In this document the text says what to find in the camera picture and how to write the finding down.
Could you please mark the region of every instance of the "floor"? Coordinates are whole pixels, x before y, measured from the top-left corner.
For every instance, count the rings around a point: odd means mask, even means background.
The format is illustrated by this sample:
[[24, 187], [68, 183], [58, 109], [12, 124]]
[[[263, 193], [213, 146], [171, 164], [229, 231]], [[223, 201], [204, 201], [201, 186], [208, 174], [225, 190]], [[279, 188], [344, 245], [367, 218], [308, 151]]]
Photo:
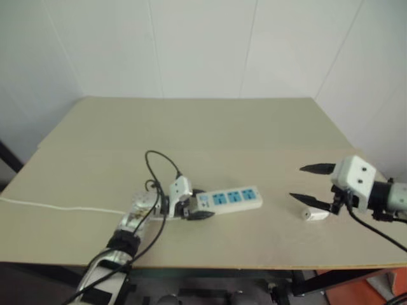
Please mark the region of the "floor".
[[[14, 305], [56, 305], [67, 299], [74, 289], [27, 274], [20, 270], [0, 264], [0, 303]], [[178, 294], [180, 288], [222, 289], [228, 292], [244, 291], [255, 299], [258, 304], [271, 304], [270, 295], [262, 281], [241, 278], [182, 278], [137, 280], [137, 290], [127, 298], [126, 305], [156, 304], [157, 300], [167, 294]], [[223, 305], [223, 298], [180, 297], [184, 305]], [[292, 305], [328, 305], [322, 294], [306, 297], [290, 298]]]

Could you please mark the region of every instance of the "black cable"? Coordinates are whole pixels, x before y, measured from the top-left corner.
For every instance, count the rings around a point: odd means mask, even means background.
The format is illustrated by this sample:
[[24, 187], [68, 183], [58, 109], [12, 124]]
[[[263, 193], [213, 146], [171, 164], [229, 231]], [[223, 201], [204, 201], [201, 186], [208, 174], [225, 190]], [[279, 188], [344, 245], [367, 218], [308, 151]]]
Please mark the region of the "black cable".
[[153, 179], [148, 179], [148, 180], [145, 181], [145, 183], [144, 183], [144, 188], [146, 189], [147, 192], [149, 191], [149, 189], [148, 189], [148, 184], [149, 184], [150, 182], [152, 183], [152, 184], [150, 185], [150, 187], [151, 187], [151, 188], [155, 188], [155, 181], [154, 181]]
[[157, 155], [167, 159], [168, 162], [170, 162], [172, 164], [172, 166], [176, 169], [176, 171], [177, 171], [176, 177], [178, 178], [179, 176], [181, 176], [181, 171], [179, 170], [178, 166], [169, 157], [167, 157], [166, 155], [164, 155], [162, 152], [159, 152], [159, 151], [146, 151], [146, 153], [144, 155], [144, 159], [146, 159], [147, 168], [148, 168], [150, 174], [153, 176], [154, 181], [158, 182], [158, 179], [150, 167], [150, 163], [148, 161], [148, 154], [157, 154]]
[[407, 298], [407, 292], [398, 295], [397, 297], [394, 297], [391, 300], [388, 300], [384, 305], [396, 305], [396, 304], [401, 304], [402, 302], [406, 301]]
[[407, 224], [407, 219], [394, 218], [393, 221], [402, 222], [404, 224]]
[[137, 225], [137, 227], [135, 227], [133, 234], [135, 234], [137, 232], [137, 230], [139, 229], [139, 227], [141, 226], [141, 224], [147, 219], [147, 217], [151, 214], [151, 212], [155, 209], [155, 207], [157, 206], [158, 203], [158, 199], [160, 198], [160, 193], [158, 192], [159, 190], [157, 189], [157, 197], [155, 199], [154, 205], [150, 208], [150, 210], [148, 211], [148, 213], [146, 215], [144, 215], [144, 217], [141, 219], [141, 221], [139, 222], [139, 224]]
[[362, 226], [368, 228], [369, 230], [372, 230], [373, 232], [375, 232], [376, 234], [379, 234], [381, 237], [385, 238], [386, 240], [388, 240], [389, 242], [391, 242], [393, 245], [399, 247], [401, 250], [407, 252], [407, 248], [405, 246], [403, 246], [402, 244], [400, 244], [398, 241], [392, 239], [390, 236], [384, 234], [383, 232], [379, 231], [378, 229], [376, 229], [375, 227], [370, 226], [369, 224], [365, 223], [364, 221], [362, 221], [361, 219], [357, 218], [357, 216], [355, 215], [355, 213], [352, 211], [352, 197], [353, 194], [351, 192], [348, 192], [348, 196], [347, 196], [347, 202], [346, 202], [346, 207], [348, 209], [349, 215], [351, 216], [351, 218], [353, 218], [354, 220], [356, 220], [358, 223], [360, 223]]

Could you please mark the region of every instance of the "beige tabletop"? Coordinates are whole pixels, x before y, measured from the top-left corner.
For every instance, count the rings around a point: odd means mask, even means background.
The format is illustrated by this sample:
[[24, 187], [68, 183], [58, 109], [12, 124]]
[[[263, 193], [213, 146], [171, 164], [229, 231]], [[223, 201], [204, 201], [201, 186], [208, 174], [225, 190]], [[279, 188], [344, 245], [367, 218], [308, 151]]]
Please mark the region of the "beige tabletop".
[[[289, 192], [332, 201], [327, 176], [299, 172], [358, 154], [310, 99], [146, 100], [86, 98], [44, 139], [2, 196], [60, 207], [126, 212], [149, 174], [144, 152], [168, 154], [195, 188], [256, 185], [257, 210], [203, 221], [168, 221], [137, 263], [195, 268], [372, 268], [406, 266], [407, 255], [339, 217], [305, 222]], [[164, 188], [174, 178], [165, 160], [151, 164]], [[373, 224], [407, 244], [403, 224]], [[87, 264], [103, 248], [119, 215], [65, 212], [0, 201], [0, 261]], [[151, 222], [144, 245], [159, 222]]]

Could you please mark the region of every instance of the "power strip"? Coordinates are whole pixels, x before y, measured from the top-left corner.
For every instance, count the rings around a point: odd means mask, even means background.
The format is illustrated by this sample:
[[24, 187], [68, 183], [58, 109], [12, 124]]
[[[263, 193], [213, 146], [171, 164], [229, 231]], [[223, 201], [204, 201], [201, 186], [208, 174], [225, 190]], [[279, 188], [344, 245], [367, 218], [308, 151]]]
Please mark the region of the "power strip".
[[209, 211], [225, 214], [259, 208], [263, 204], [256, 186], [225, 189], [197, 194], [196, 211]]

